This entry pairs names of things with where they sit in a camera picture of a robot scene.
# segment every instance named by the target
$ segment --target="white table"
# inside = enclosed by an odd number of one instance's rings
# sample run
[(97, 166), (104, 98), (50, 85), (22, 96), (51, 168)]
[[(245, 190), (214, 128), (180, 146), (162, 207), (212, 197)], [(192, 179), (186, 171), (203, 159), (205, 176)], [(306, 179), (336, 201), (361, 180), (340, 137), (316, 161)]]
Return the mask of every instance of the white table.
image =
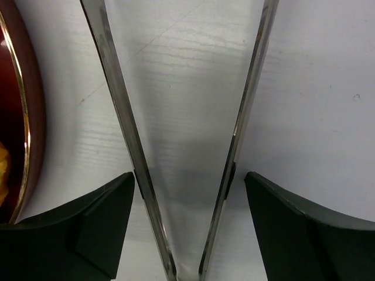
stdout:
[[(16, 0), (46, 91), (45, 165), (24, 216), (132, 170), (78, 0)], [(196, 280), (262, 0), (108, 0), (181, 280)], [(209, 280), (267, 280), (243, 178), (254, 170), (375, 220), (375, 2), (281, 0)], [(117, 280), (165, 280), (137, 189)]]

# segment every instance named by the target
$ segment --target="brown bowl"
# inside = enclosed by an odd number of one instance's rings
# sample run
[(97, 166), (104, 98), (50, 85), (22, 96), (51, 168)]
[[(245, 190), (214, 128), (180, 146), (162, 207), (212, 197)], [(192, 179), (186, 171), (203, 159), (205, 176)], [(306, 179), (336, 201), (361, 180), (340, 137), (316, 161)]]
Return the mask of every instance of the brown bowl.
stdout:
[(11, 155), (9, 194), (0, 223), (15, 223), (42, 168), (46, 114), (42, 79), (13, 0), (0, 0), (0, 142)]

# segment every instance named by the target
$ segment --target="orange food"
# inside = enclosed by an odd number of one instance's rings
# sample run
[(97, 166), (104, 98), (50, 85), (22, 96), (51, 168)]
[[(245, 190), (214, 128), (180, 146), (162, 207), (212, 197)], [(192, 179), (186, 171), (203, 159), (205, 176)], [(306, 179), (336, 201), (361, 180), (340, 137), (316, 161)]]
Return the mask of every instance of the orange food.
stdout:
[(10, 170), (10, 155), (9, 152), (0, 142), (0, 206), (4, 202), (5, 197), (8, 195), (8, 187), (6, 186), (6, 180)]

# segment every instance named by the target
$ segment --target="bowl rim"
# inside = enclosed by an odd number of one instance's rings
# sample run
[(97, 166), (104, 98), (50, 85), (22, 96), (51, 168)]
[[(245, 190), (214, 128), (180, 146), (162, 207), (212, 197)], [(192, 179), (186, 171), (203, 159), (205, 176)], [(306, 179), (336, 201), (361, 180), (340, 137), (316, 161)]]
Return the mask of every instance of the bowl rim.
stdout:
[(19, 64), (15, 49), (13, 47), (12, 39), (9, 35), (8, 28), (6, 26), (4, 17), (0, 11), (0, 28), (2, 33), (4, 34), (5, 42), (8, 47), (9, 53), (11, 55), (11, 59), (13, 62), (16, 79), (18, 82), (18, 88), (22, 103), (22, 111), (23, 111), (23, 127), (25, 129), (25, 157), (23, 162), (23, 173), (22, 173), (22, 182), (21, 188), (19, 190), (18, 199), (16, 206), (13, 210), (11, 219), (9, 220), (10, 224), (16, 223), (18, 215), (21, 211), (23, 201), (25, 199), (25, 191), (26, 186), (28, 185), (28, 178), (29, 178), (29, 168), (30, 168), (30, 147), (31, 147), (31, 134), (30, 134), (30, 123), (29, 123), (29, 113), (28, 113), (28, 105), (26, 102), (26, 91), (25, 91), (25, 83), (22, 77), (22, 70)]

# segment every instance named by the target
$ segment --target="tweezers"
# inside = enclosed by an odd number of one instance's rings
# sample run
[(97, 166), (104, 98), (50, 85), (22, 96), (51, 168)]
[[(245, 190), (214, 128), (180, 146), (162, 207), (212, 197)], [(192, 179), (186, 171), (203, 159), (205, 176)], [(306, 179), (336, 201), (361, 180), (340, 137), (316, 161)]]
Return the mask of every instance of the tweezers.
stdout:
[[(124, 77), (122, 76), (114, 40), (108, 20), (105, 0), (80, 0), (88, 25), (91, 30), (98, 55), (103, 67), (105, 79), (109, 87), (111, 98), (120, 123), (122, 134), (127, 144), (130, 158), (134, 167), (139, 189), (144, 200), (146, 210), (155, 234), (156, 243), (162, 259), (162, 264), (168, 281), (177, 281), (177, 270), (171, 247), (169, 245), (162, 216), (156, 199), (145, 153), (135, 123), (133, 111), (129, 101)], [(199, 280), (206, 279), (209, 261), (213, 250), (214, 239), (219, 227), (220, 215), (227, 200), (231, 182), (233, 180), (236, 163), (240, 155), (241, 144), (248, 124), (251, 107), (258, 86), (263, 62), (267, 52), (268, 41), (275, 19), (279, 0), (265, 0), (262, 10), (260, 25), (255, 40), (250, 68), (234, 127), (229, 152), (221, 178), (219, 193), (217, 195), (213, 216), (204, 247), (202, 260), (199, 266)]]

